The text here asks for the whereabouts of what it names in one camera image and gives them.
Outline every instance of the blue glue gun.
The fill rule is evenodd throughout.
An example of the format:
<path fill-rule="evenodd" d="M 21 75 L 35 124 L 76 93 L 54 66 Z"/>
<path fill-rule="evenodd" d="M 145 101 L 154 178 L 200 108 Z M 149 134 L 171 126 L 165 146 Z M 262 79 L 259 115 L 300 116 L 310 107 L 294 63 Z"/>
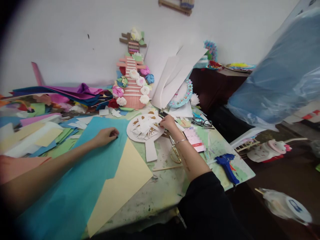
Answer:
<path fill-rule="evenodd" d="M 236 176 L 233 174 L 231 167 L 230 167 L 230 161 L 234 159 L 234 155 L 230 153 L 223 154 L 219 157 L 215 157 L 217 160 L 217 163 L 220 164 L 224 171 L 226 172 L 228 179 L 233 184 L 238 184 L 240 181 L 236 178 Z"/>

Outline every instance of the gold scissors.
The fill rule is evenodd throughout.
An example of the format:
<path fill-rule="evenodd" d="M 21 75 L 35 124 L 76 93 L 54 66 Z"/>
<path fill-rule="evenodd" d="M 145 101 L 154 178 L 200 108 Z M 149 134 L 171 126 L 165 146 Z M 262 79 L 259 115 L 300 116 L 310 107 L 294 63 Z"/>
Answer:
<path fill-rule="evenodd" d="M 174 143 L 174 140 L 172 139 L 172 137 L 169 135 L 169 137 L 170 137 L 170 141 L 171 141 L 171 144 L 172 144 L 172 150 L 171 150 L 171 154 L 170 154 L 170 157 L 171 157 L 171 159 L 174 161 L 174 162 L 176 162 L 176 163 L 181 163 L 181 158 L 180 158 L 180 156 L 179 156 L 179 153 L 178 153 L 178 150 L 177 150 L 177 148 L 176 148 L 176 145 L 175 145 L 175 143 Z M 172 157 L 172 151 L 174 151 L 174 153 L 176 154 L 176 156 L 178 157 L 178 161 L 176 161 L 176 160 L 174 160 L 173 159 L 173 157 Z"/>

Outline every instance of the hand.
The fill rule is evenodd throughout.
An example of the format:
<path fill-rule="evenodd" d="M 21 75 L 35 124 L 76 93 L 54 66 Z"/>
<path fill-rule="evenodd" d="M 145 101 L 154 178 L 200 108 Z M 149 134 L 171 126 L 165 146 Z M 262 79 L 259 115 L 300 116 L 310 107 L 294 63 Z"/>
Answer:
<path fill-rule="evenodd" d="M 119 135 L 119 131 L 115 128 L 105 128 L 90 141 L 94 147 L 102 147 L 107 145 L 109 142 L 115 140 Z"/>
<path fill-rule="evenodd" d="M 174 118 L 171 115 L 167 115 L 164 119 L 161 120 L 160 126 L 166 128 L 169 130 L 169 132 L 173 132 L 174 130 L 179 128 L 176 125 L 176 122 L 174 121 Z"/>

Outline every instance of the craft table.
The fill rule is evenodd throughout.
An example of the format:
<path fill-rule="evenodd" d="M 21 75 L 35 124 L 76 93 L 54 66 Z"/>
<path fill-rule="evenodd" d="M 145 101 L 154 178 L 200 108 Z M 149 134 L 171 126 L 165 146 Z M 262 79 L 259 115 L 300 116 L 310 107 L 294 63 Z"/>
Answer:
<path fill-rule="evenodd" d="M 154 107 L 149 104 L 147 107 L 139 111 L 129 112 L 126 116 L 119 119 L 126 118 L 130 120 L 140 113 L 148 113 L 152 108 Z M 201 132 L 199 137 L 204 144 L 209 145 L 206 152 L 210 154 L 210 159 L 213 160 L 214 157 L 225 153 L 232 153 L 235 155 L 235 158 L 231 162 L 231 165 L 236 170 L 235 175 L 240 183 L 255 176 L 255 173 L 217 130 L 205 131 L 206 132 Z M 146 161 L 145 144 L 134 141 L 132 141 L 132 143 L 144 161 Z M 151 171 L 153 168 L 179 165 L 173 162 L 170 157 L 172 145 L 169 138 L 161 136 L 155 141 L 155 147 L 158 160 L 147 163 Z M 205 154 L 201 153 L 200 155 L 207 162 Z M 209 164 L 209 167 L 219 178 L 225 191 L 233 187 L 220 165 L 212 163 Z M 153 172 L 153 177 L 96 234 L 148 218 L 152 215 L 157 215 L 164 210 L 177 206 L 185 195 L 188 186 L 189 182 L 186 179 L 183 168 Z M 88 237 L 87 230 L 84 232 L 82 238 L 86 237 Z"/>

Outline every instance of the silver bracelet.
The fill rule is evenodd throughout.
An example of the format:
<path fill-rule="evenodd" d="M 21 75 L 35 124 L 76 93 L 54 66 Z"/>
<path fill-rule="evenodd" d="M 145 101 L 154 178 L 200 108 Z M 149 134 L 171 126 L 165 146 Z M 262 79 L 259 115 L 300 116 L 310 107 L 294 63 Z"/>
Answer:
<path fill-rule="evenodd" d="M 188 139 L 179 140 L 178 142 L 176 142 L 176 144 L 178 144 L 179 142 L 182 142 L 182 141 L 188 141 Z"/>

